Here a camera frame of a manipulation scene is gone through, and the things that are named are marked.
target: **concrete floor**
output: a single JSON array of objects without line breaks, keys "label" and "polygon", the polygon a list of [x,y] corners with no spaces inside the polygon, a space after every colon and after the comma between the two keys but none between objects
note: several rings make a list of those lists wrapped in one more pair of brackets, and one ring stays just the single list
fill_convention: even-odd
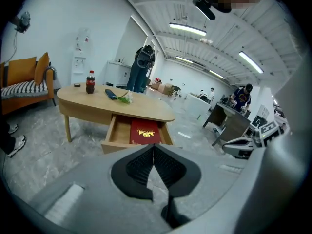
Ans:
[{"label": "concrete floor", "polygon": [[[220,145],[211,146],[215,141],[212,126],[208,124],[202,128],[208,114],[197,120],[183,109],[183,97],[173,100],[173,97],[168,98],[151,89],[146,89],[146,94],[160,98],[172,107],[176,120],[169,122],[168,128],[176,145],[192,153],[231,158],[224,155]],[[10,115],[8,122],[19,125],[19,130],[13,135],[26,135],[27,143],[15,156],[6,157],[3,172],[10,190],[26,202],[80,162],[103,155],[100,142],[105,139],[108,126],[70,118],[73,141],[68,143],[64,117],[51,101],[18,110]],[[3,159],[4,152],[1,152],[1,164]],[[150,173],[147,187],[153,190],[155,205],[165,205],[168,191],[155,168]]]}]

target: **table drawer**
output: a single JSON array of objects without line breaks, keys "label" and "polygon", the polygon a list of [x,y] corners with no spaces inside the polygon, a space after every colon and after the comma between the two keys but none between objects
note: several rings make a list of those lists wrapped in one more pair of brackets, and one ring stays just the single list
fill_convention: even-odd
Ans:
[{"label": "table drawer", "polygon": [[[101,143],[105,154],[137,146],[129,144],[131,122],[131,117],[113,116],[106,139]],[[173,145],[167,124],[165,122],[158,122],[157,124],[161,142],[163,144]]]}]

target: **black phone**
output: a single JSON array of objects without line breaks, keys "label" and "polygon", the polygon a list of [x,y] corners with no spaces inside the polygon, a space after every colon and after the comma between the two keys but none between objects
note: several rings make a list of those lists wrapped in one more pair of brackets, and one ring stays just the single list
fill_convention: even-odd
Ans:
[{"label": "black phone", "polygon": [[110,90],[110,89],[105,89],[105,93],[108,95],[108,97],[109,97],[110,99],[117,99],[117,98],[116,98],[117,95],[115,95],[115,94],[113,93],[112,90]]}]

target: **striped cushion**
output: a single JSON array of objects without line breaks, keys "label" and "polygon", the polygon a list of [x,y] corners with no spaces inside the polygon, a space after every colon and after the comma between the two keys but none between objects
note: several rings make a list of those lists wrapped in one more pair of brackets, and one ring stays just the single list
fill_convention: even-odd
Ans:
[{"label": "striped cushion", "polygon": [[48,94],[48,87],[45,80],[39,85],[35,81],[25,81],[5,87],[1,89],[2,99],[9,99],[12,97],[35,97]]}]

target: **office chair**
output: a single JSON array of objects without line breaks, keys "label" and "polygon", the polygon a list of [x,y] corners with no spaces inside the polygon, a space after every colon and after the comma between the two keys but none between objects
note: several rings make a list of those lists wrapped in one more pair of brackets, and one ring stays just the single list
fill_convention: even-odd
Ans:
[{"label": "office chair", "polygon": [[177,94],[178,94],[180,91],[181,91],[181,89],[180,89],[179,87],[177,87],[177,86],[172,86],[172,87],[171,87],[171,91],[170,91],[170,93],[168,94],[168,97],[171,96],[171,95],[173,95],[173,93],[175,93],[175,99],[174,99],[174,100],[176,100]]}]

